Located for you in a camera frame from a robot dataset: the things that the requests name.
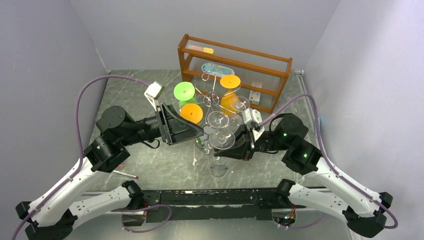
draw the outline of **white wall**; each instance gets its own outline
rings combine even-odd
[[[179,69],[185,33],[304,69],[340,0],[71,0],[106,67]]]
[[[305,69],[330,158],[394,197],[399,227],[376,239],[424,236],[423,12],[421,0],[342,0]]]
[[[4,0],[0,73],[0,238],[10,239],[20,222],[15,206],[37,199],[77,161],[75,99],[105,69],[68,0]],[[104,87],[93,85],[81,102],[85,145]]]

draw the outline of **small box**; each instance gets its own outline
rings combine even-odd
[[[258,91],[250,90],[249,102],[254,105],[259,105],[259,99],[261,98],[261,93]]]

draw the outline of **black metal base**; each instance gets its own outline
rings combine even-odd
[[[290,202],[277,200],[275,188],[145,190],[144,201],[149,206],[172,205],[170,220],[256,218],[271,221],[272,209],[292,207]],[[147,215],[147,223],[161,223],[167,218],[168,209],[148,210]]]

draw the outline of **green disc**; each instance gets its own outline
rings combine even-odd
[[[195,95],[195,86],[188,81],[180,82],[173,89],[173,95],[180,101],[188,101]]]

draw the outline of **cable clip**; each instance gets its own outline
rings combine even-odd
[[[66,179],[68,179],[69,182],[72,182],[74,180],[71,176],[66,176]]]

